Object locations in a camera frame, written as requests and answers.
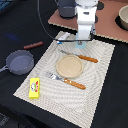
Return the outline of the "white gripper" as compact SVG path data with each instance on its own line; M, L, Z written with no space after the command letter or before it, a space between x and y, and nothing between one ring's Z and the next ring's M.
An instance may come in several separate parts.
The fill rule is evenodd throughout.
M89 40L92 26L95 23L96 7L83 8L76 7L77 9L77 24L78 24L78 39Z

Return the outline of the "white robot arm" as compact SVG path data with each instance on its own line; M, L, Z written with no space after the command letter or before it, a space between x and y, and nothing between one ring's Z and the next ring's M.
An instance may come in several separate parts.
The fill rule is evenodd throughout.
M78 39L89 40L92 26L95 24L95 14L98 0L75 0L78 24Z

